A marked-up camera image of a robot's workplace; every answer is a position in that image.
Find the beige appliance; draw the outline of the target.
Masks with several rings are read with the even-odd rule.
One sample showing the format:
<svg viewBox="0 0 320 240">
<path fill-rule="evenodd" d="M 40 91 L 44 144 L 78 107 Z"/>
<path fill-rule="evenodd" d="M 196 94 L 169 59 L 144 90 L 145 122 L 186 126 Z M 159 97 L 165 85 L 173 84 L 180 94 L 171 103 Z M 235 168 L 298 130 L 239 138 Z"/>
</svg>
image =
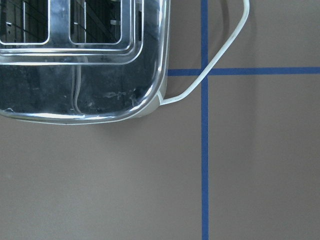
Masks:
<svg viewBox="0 0 320 240">
<path fill-rule="evenodd" d="M 169 0 L 3 0 L 0 114 L 61 125 L 157 109 L 167 89 Z"/>
</svg>

